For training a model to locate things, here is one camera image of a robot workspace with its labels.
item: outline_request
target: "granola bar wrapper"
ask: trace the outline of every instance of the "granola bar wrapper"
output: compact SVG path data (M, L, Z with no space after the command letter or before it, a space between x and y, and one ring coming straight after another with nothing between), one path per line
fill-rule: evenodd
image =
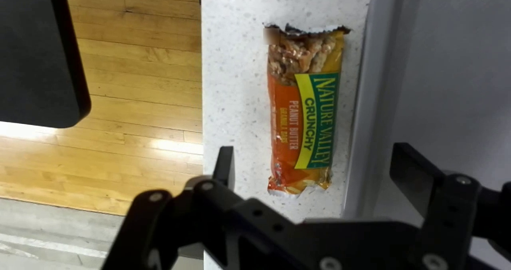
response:
M348 29L272 32L268 50L272 158L268 191L297 197L330 186L337 94Z

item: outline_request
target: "wooden floor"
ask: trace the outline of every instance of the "wooden floor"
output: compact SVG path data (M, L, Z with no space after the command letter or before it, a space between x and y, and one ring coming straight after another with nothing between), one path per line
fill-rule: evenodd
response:
M77 126L0 123L0 197L125 214L202 174L199 0L68 0L93 108Z

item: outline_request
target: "gray floor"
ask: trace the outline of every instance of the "gray floor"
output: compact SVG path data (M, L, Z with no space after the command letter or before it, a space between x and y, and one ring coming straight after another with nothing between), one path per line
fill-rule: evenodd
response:
M123 217L0 199L0 270L99 269ZM180 257L174 269L200 270Z

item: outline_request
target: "nature valley logo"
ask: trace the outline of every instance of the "nature valley logo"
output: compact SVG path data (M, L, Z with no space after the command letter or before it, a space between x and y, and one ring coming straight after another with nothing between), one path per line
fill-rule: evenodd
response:
M303 139L294 168L330 166L339 73L296 74L303 109Z

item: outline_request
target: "white speckled countertop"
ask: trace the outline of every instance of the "white speckled countertop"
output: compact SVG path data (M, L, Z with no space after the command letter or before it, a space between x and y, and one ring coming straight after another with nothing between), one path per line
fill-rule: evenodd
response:
M235 192L256 197L293 222L339 217L345 188L358 68L369 0L202 0L204 173L212 173L220 146L235 147ZM346 36L337 112L333 183L298 199L272 197L270 111L263 24L307 28L344 25ZM214 269L210 257L204 268Z

